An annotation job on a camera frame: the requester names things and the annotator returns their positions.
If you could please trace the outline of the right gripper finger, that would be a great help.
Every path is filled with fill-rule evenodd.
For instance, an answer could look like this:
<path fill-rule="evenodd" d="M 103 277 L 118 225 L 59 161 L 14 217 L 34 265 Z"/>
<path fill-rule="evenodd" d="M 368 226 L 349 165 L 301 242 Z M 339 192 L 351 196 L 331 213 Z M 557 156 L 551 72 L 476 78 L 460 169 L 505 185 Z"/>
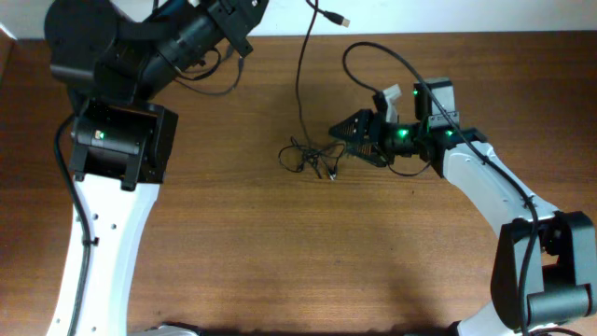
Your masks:
<path fill-rule="evenodd" d="M 346 152 L 375 167 L 387 166 L 387 159 L 376 144 L 347 143 Z"/>
<path fill-rule="evenodd" d="M 364 142 L 368 135 L 369 124 L 373 121 L 374 112 L 361 109 L 350 117 L 332 126 L 328 134 L 344 142 Z"/>

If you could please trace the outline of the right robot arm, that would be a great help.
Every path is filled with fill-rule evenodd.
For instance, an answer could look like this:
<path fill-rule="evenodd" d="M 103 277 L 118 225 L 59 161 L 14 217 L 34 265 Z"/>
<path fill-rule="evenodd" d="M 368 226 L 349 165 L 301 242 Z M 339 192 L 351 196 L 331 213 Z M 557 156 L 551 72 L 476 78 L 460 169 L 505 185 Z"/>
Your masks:
<path fill-rule="evenodd" d="M 596 242 L 590 218 L 565 213 L 526 187 L 475 128 L 456 132 L 459 113 L 446 77 L 413 85 L 414 123 L 396 111 L 394 85 L 374 94 L 374 110 L 361 109 L 331 127 L 348 153 L 377 167 L 397 156 L 418 156 L 458 188 L 497 238 L 491 301 L 452 323 L 449 335 L 518 335 L 526 326 L 550 334 L 596 313 Z"/>

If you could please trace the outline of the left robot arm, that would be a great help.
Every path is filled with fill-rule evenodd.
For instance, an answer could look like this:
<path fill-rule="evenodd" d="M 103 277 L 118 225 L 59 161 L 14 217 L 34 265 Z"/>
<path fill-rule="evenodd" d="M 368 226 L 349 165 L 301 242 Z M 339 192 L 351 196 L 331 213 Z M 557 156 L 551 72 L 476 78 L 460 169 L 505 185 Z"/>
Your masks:
<path fill-rule="evenodd" d="M 51 74 L 72 114 L 56 161 L 73 203 L 51 335 L 123 335 L 144 226 L 178 117 L 155 96 L 228 41 L 241 57 L 267 2 L 168 1 L 135 21 L 108 0 L 57 0 L 45 18 Z"/>

